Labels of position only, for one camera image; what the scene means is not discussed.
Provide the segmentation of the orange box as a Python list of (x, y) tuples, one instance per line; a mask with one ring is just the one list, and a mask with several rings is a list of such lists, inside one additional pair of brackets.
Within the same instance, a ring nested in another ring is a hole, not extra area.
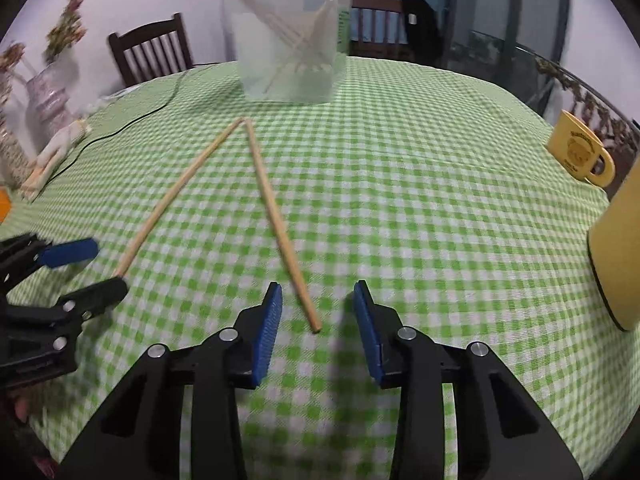
[(12, 208), (9, 194), (4, 188), (0, 188), (0, 223), (4, 221)]

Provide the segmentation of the small speckled vase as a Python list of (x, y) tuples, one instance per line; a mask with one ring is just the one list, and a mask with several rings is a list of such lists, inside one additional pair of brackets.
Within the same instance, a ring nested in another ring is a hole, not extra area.
[(4, 182), (12, 190), (17, 190), (30, 175), (28, 159), (16, 136), (1, 127), (1, 174)]

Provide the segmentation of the pink ceramic vase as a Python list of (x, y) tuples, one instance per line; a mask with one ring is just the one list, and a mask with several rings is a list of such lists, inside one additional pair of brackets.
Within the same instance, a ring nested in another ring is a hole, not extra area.
[(79, 66), (72, 52), (65, 51), (56, 61), (27, 81), (27, 125), (32, 144), (39, 154), (55, 133), (75, 119), (68, 108), (67, 87), (79, 80)]

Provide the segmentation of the dark wooden chair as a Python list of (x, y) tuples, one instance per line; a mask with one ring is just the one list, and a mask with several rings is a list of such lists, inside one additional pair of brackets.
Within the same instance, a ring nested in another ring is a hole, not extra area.
[(112, 32), (107, 44), (126, 88), (194, 67), (180, 13), (123, 35)]

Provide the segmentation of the yellow cylinder bottle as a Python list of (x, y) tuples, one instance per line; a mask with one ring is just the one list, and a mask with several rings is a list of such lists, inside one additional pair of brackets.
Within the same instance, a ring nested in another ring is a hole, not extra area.
[(639, 159), (588, 232), (592, 272), (616, 326), (631, 332), (640, 314)]

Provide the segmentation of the dried flowers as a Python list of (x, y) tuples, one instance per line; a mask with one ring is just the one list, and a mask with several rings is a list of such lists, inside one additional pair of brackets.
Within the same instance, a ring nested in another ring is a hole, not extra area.
[[(43, 59), (47, 66), (54, 64), (60, 55), (84, 38), (87, 29), (81, 24), (79, 8), (84, 0), (68, 0), (55, 26), (47, 34), (47, 47)], [(1, 106), (9, 101), (15, 67), (24, 60), (26, 46), (21, 42), (9, 44), (1, 52)]]

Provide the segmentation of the green checkered tablecloth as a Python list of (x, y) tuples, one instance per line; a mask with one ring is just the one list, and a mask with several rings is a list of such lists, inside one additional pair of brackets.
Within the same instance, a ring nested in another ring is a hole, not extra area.
[[(311, 333), (262, 200), (244, 119), (322, 329)], [(639, 336), (602, 304), (587, 232), (600, 188), (547, 152), (551, 127), (488, 82), (353, 58), (330, 102), (250, 102), (232, 63), (155, 79), (99, 110), (67, 169), (1, 233), (91, 236), (80, 268), (40, 270), (12, 292), (50, 306), (110, 276), (143, 222), (206, 146), (127, 272), (129, 292), (88, 322), (76, 372), (34, 392), (30, 422), (62, 457), (150, 344), (198, 344), (257, 304), (283, 312), (266, 380), (239, 402), (253, 479), (384, 479), (398, 393), (367, 370), (352, 286), (443, 344), (482, 340), (539, 403), (584, 474), (639, 405)]]

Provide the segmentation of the yellow bear mug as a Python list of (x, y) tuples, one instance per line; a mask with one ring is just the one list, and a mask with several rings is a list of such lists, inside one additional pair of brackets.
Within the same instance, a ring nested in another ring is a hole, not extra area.
[(579, 118), (562, 110), (546, 144), (547, 151), (575, 179), (606, 188), (615, 162), (596, 134)]

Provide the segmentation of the clear plastic container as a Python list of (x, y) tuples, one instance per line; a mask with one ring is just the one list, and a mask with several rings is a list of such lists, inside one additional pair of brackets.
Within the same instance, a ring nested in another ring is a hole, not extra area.
[(256, 102), (324, 103), (341, 83), (352, 0), (224, 0), (239, 78)]

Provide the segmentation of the metal rack with ornaments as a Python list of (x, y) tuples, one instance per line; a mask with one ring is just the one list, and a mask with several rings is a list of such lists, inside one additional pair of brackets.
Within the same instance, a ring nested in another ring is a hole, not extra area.
[(639, 127), (628, 119), (603, 94), (569, 70), (544, 58), (534, 55), (536, 70), (546, 76), (551, 84), (558, 84), (564, 92), (572, 95), (570, 112), (612, 148), (616, 155), (624, 155), (635, 160), (639, 155)]

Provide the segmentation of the black jacket on chair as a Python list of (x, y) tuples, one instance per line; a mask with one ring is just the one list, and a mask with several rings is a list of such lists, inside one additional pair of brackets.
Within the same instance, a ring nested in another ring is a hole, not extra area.
[(434, 9), (425, 0), (401, 0), (401, 13), (414, 62), (436, 67), (444, 54), (444, 38)]

